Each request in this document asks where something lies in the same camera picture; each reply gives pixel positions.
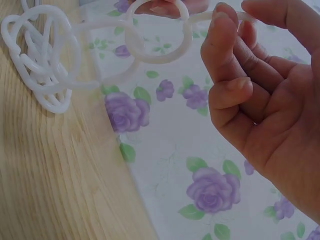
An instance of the purple flower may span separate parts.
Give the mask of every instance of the purple flower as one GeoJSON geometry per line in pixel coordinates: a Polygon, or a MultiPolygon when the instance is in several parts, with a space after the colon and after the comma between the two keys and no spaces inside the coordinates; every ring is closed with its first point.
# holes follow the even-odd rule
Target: purple flower
{"type": "Polygon", "coordinates": [[[288,201],[283,195],[280,201],[274,203],[274,210],[276,219],[282,220],[284,218],[291,218],[295,213],[295,206],[288,201]]]}
{"type": "Polygon", "coordinates": [[[244,169],[247,175],[252,175],[255,172],[255,168],[247,161],[244,161],[244,169]]]}
{"type": "Polygon", "coordinates": [[[192,179],[186,194],[200,211],[216,214],[240,202],[240,181],[233,174],[222,175],[212,167],[203,167],[193,173],[192,179]]]}
{"type": "Polygon", "coordinates": [[[163,102],[166,100],[166,98],[171,99],[174,95],[175,89],[174,85],[171,81],[168,81],[167,79],[162,80],[160,82],[159,87],[156,89],[156,99],[159,102],[163,102]]]}
{"type": "Polygon", "coordinates": [[[306,240],[320,240],[320,226],[313,230],[306,240]]]}
{"type": "Polygon", "coordinates": [[[118,10],[118,12],[125,14],[130,7],[130,4],[128,0],[119,0],[113,6],[118,10]]]}
{"type": "Polygon", "coordinates": [[[207,106],[208,92],[207,90],[201,90],[198,85],[191,85],[183,92],[183,97],[186,100],[187,107],[191,109],[200,109],[207,106]]]}
{"type": "Polygon", "coordinates": [[[150,106],[143,99],[132,99],[124,92],[105,96],[105,108],[116,133],[136,132],[149,124],[150,106]]]}
{"type": "Polygon", "coordinates": [[[121,45],[118,46],[115,50],[114,50],[114,54],[121,59],[126,59],[128,57],[130,57],[130,52],[127,49],[126,45],[121,45]]]}

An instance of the white plastic chain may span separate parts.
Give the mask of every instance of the white plastic chain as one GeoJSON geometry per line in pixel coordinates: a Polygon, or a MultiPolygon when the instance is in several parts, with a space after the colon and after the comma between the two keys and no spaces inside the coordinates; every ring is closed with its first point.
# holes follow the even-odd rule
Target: white plastic chain
{"type": "MultiPolygon", "coordinates": [[[[99,19],[83,22],[71,26],[66,14],[53,5],[41,5],[41,0],[35,0],[35,6],[29,8],[27,0],[21,0],[24,10],[22,15],[9,15],[2,20],[2,38],[9,48],[9,54],[20,74],[24,84],[33,91],[36,99],[43,108],[55,114],[64,113],[71,102],[73,89],[93,90],[102,84],[113,85],[126,82],[139,68],[139,63],[166,64],[181,58],[191,47],[193,41],[193,26],[201,21],[209,21],[212,12],[203,12],[189,16],[186,5],[181,0],[176,0],[175,5],[180,11],[183,21],[184,38],[181,45],[166,55],[155,56],[145,52],[143,38],[138,34],[133,17],[135,11],[142,4],[151,0],[137,0],[128,9],[125,20],[99,19]],[[40,14],[47,16],[43,34],[30,22],[35,21],[40,14]],[[21,53],[17,45],[17,36],[24,27],[24,38],[27,45],[27,54],[21,53]],[[49,43],[51,28],[53,27],[53,46],[49,43]],[[64,34],[59,34],[59,27],[64,34]],[[123,27],[125,29],[125,44],[134,57],[132,65],[124,72],[104,79],[90,82],[78,82],[76,78],[81,68],[82,49],[76,35],[82,31],[106,27],[123,27]],[[66,41],[71,42],[74,54],[73,69],[69,72],[60,63],[60,55],[66,41]]],[[[244,12],[237,12],[239,20],[254,22],[255,19],[244,12]]]]}

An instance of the tablecloth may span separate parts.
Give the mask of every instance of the tablecloth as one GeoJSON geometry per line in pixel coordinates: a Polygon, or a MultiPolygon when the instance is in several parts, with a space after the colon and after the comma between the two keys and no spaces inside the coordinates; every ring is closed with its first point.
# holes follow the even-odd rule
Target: tablecloth
{"type": "MultiPolygon", "coordinates": [[[[241,10],[239,0],[226,3],[241,10]]],[[[306,3],[320,12],[320,3],[306,3]]],[[[209,10],[215,4],[212,1],[209,10]]],[[[94,1],[82,6],[83,20],[123,19],[128,7],[126,0],[94,1]]],[[[153,55],[174,50],[183,39],[179,19],[136,15],[133,23],[153,55]]],[[[208,24],[194,30],[192,48],[182,58],[142,64],[130,81],[103,86],[90,100],[92,106],[105,103],[159,239],[319,240],[320,227],[259,175],[212,125],[212,81],[200,56],[208,24]]],[[[261,22],[257,29],[259,42],[271,55],[310,62],[308,52],[287,30],[261,22]]],[[[87,51],[99,75],[120,73],[133,62],[123,28],[92,30],[88,36],[87,51]]]]}

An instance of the wood grain surface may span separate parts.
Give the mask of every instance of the wood grain surface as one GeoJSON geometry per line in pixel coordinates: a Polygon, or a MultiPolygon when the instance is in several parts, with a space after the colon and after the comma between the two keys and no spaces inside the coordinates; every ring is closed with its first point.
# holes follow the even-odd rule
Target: wood grain surface
{"type": "MultiPolygon", "coordinates": [[[[20,0],[0,0],[1,19],[21,13],[20,0]]],[[[0,240],[157,239],[104,103],[88,97],[73,91],[65,114],[43,110],[0,37],[0,240]]]]}

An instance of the hand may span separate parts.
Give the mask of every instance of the hand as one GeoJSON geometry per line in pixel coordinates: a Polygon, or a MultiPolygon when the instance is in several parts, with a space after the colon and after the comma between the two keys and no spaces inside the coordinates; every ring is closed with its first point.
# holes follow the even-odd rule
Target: hand
{"type": "MultiPolygon", "coordinates": [[[[209,6],[209,0],[182,0],[189,10],[190,14],[205,12],[209,6]]],[[[174,5],[175,0],[152,0],[141,5],[136,14],[149,14],[171,19],[180,18],[178,8],[174,5]]]]}
{"type": "Polygon", "coordinates": [[[311,65],[269,56],[251,23],[241,23],[237,33],[234,9],[217,5],[201,47],[215,83],[209,92],[212,123],[320,224],[320,16],[301,0],[245,0],[242,8],[288,29],[311,54],[311,65]]]}

